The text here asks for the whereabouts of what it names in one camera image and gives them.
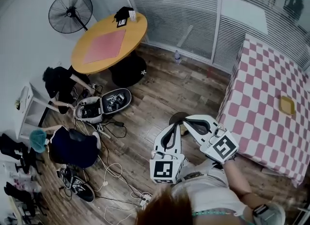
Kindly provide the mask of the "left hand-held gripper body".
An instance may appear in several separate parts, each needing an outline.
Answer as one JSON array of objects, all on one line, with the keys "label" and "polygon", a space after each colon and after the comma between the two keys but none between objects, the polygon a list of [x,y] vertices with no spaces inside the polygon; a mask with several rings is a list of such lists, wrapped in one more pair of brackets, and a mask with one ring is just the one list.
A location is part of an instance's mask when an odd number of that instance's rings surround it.
[{"label": "left hand-held gripper body", "polygon": [[164,153],[153,150],[150,159],[150,178],[157,184],[176,184],[184,165],[183,154]]}]

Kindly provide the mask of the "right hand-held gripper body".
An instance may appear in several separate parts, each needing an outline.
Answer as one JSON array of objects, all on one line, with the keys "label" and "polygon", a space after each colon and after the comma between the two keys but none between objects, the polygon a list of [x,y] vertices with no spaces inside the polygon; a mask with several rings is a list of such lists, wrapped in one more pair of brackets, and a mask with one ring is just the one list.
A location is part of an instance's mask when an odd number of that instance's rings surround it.
[{"label": "right hand-held gripper body", "polygon": [[239,144],[232,134],[219,124],[207,142],[202,143],[200,151],[210,159],[224,164],[238,151]]}]

